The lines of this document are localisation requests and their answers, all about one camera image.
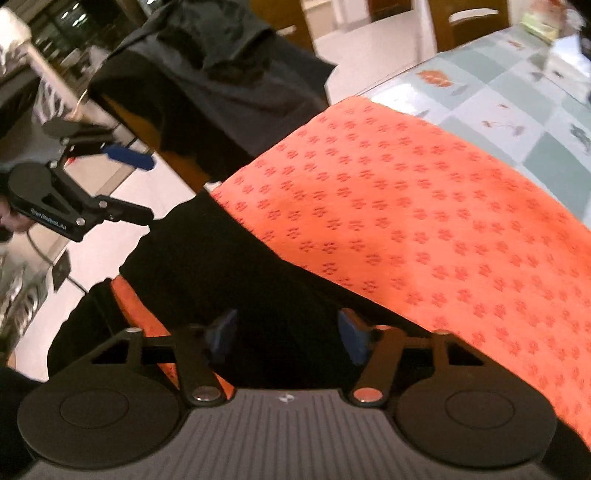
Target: person's hand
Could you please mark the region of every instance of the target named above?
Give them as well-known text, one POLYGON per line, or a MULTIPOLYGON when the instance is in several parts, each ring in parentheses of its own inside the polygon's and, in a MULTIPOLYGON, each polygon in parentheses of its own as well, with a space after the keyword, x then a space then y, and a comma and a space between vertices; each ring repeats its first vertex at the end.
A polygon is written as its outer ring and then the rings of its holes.
POLYGON ((33 225, 35 225, 33 220, 11 210, 6 197, 0 196, 0 226, 11 232, 23 233, 33 225))

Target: checkered tablecloth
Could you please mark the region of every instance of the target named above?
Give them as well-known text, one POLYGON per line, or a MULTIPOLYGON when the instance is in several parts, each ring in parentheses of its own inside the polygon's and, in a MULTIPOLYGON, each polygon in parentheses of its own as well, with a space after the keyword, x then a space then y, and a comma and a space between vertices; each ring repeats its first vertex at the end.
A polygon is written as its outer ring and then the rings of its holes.
POLYGON ((511 27, 369 91, 481 147, 591 227, 591 109, 543 75, 549 47, 511 27))

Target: blue gripper pad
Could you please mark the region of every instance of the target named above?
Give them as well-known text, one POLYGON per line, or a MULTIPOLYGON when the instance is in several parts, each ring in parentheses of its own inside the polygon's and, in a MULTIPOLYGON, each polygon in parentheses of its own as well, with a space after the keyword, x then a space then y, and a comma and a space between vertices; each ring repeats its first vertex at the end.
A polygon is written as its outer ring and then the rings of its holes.
POLYGON ((371 331, 360 330, 355 322, 343 311, 339 312, 340 340, 354 365, 365 365, 371 353, 371 331))
POLYGON ((152 170, 156 165, 152 155, 135 152, 121 145, 106 145, 102 148, 102 152, 112 160, 141 170, 152 170))

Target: black jacket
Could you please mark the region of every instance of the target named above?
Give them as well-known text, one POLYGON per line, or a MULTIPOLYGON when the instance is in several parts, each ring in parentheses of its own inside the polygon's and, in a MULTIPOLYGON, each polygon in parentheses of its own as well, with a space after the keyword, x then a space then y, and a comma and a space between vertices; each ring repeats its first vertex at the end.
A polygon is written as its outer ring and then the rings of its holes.
POLYGON ((333 68, 238 0, 174 0, 112 53, 89 93, 113 114, 102 95, 149 120, 162 151, 224 180, 326 107, 333 68), (248 158, 224 170, 229 142, 248 158))

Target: wooden chair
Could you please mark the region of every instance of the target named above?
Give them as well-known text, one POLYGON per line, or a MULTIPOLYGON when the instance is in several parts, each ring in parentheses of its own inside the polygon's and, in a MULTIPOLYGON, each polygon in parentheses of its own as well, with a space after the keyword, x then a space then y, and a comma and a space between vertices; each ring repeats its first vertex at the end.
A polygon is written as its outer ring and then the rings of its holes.
POLYGON ((456 48, 477 38, 509 27, 507 0, 429 0, 437 51, 456 48), (462 18, 451 21, 453 14, 489 8, 496 10, 483 17, 462 18))

